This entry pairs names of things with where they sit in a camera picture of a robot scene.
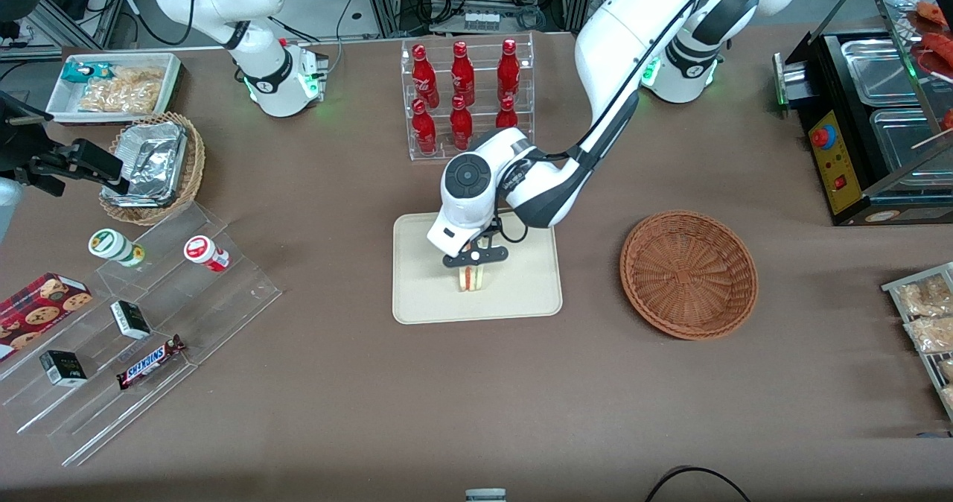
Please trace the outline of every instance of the brown tabletop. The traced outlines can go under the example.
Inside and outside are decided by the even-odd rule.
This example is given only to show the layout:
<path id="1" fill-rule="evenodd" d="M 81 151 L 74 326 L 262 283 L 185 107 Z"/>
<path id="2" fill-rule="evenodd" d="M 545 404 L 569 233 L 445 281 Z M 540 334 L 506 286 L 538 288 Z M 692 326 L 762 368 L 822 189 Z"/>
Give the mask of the brown tabletop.
<path id="1" fill-rule="evenodd" d="M 289 119 L 249 102 L 225 51 L 178 51 L 174 109 L 208 148 L 198 200 L 286 293 L 81 467 L 0 414 L 0 499 L 631 501 L 696 464 L 762 501 L 950 500 L 953 441 L 914 438 L 949 424 L 878 286 L 951 260 L 953 228 L 830 226 L 796 119 L 770 112 L 770 57 L 801 34 L 743 31 L 692 104 L 643 95 L 555 230 L 561 312 L 419 326 L 391 315 L 392 224 L 438 209 L 442 165 L 408 160 L 399 43 L 348 45 L 327 101 Z M 535 41 L 538 144 L 561 151 L 589 121 L 574 41 Z M 142 232 L 97 190 L 28 191 L 0 298 L 92 272 L 96 228 Z M 673 208 L 724 221 L 755 258 L 758 305 L 722 340 L 661 334 L 619 286 L 626 233 Z M 673 484 L 657 500 L 732 499 Z"/>

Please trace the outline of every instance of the red cookie package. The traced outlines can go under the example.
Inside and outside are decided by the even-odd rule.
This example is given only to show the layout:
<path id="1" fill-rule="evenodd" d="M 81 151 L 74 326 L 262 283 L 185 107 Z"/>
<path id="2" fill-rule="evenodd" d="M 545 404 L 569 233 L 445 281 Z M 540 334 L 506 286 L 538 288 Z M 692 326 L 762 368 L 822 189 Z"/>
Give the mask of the red cookie package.
<path id="1" fill-rule="evenodd" d="M 0 362 L 91 301 L 82 282 L 45 273 L 0 302 Z"/>

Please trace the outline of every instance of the yellow control panel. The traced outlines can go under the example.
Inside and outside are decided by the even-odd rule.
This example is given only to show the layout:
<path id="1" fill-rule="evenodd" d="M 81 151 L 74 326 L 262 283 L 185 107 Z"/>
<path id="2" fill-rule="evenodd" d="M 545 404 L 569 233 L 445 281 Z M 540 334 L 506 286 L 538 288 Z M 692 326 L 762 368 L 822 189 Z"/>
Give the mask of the yellow control panel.
<path id="1" fill-rule="evenodd" d="M 820 170 L 820 179 L 823 180 L 824 192 L 827 193 L 831 210 L 835 214 L 841 213 L 851 204 L 857 203 L 862 193 L 834 112 L 828 112 L 811 128 L 807 138 L 810 139 L 811 150 L 814 151 L 817 169 Z"/>

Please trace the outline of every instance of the wicker basket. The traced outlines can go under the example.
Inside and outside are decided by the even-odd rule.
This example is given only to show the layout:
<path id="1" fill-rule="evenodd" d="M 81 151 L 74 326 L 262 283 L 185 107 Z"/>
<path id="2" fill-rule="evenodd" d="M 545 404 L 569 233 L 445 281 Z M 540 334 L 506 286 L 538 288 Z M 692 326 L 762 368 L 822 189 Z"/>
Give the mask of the wicker basket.
<path id="1" fill-rule="evenodd" d="M 182 164 L 176 200 L 164 208 L 121 208 L 112 206 L 102 197 L 99 197 L 99 203 L 112 219 L 121 220 L 124 223 L 135 223 L 140 226 L 152 226 L 173 213 L 176 208 L 190 203 L 195 198 L 195 194 L 198 193 L 198 186 L 202 183 L 202 169 L 205 167 L 205 145 L 202 143 L 202 136 L 198 135 L 195 126 L 185 116 L 177 115 L 175 112 L 163 112 L 162 115 L 143 118 L 142 121 L 136 121 L 134 124 L 145 125 L 160 122 L 176 122 L 188 131 L 186 156 L 183 159 L 184 163 Z M 112 140 L 109 152 L 116 152 L 120 136 L 122 136 L 122 132 Z"/>
<path id="2" fill-rule="evenodd" d="M 755 262 L 731 230 L 689 211 L 647 217 L 619 257 L 629 301 L 648 322 L 687 340 L 721 338 L 751 315 Z"/>

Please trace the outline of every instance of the red bottle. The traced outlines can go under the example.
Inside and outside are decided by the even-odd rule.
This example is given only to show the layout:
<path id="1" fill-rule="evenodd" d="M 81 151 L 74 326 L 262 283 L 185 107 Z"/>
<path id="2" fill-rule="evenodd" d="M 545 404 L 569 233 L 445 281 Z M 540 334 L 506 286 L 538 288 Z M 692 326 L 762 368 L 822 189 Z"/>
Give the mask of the red bottle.
<path id="1" fill-rule="evenodd" d="M 462 95 L 467 105 L 473 105 L 477 100 L 477 85 L 474 83 L 474 64 L 467 57 L 467 43 L 462 40 L 453 42 L 453 67 L 450 67 L 453 77 L 453 93 Z"/>
<path id="2" fill-rule="evenodd" d="M 513 112 L 513 97 L 506 97 L 500 101 L 500 112 L 497 113 L 497 128 L 515 128 L 520 119 Z"/>
<path id="3" fill-rule="evenodd" d="M 453 146 L 456 146 L 457 150 L 466 151 L 470 146 L 470 138 L 474 134 L 474 120 L 467 111 L 467 102 L 463 99 L 463 95 L 453 97 L 450 128 L 453 128 Z"/>
<path id="4" fill-rule="evenodd" d="M 436 91 L 436 72 L 427 60 L 427 50 L 420 44 L 411 48 L 414 54 L 414 88 L 418 97 L 423 98 L 431 109 L 440 105 L 440 94 Z"/>
<path id="5" fill-rule="evenodd" d="M 418 142 L 420 153 L 432 155 L 436 152 L 436 126 L 433 125 L 433 119 L 422 99 L 414 98 L 411 107 L 414 109 L 411 125 L 414 126 L 414 139 Z"/>
<path id="6" fill-rule="evenodd" d="M 508 95 L 517 97 L 517 92 L 520 91 L 520 61 L 517 60 L 517 41 L 511 38 L 503 40 L 503 57 L 497 67 L 497 83 L 497 97 L 500 101 Z"/>

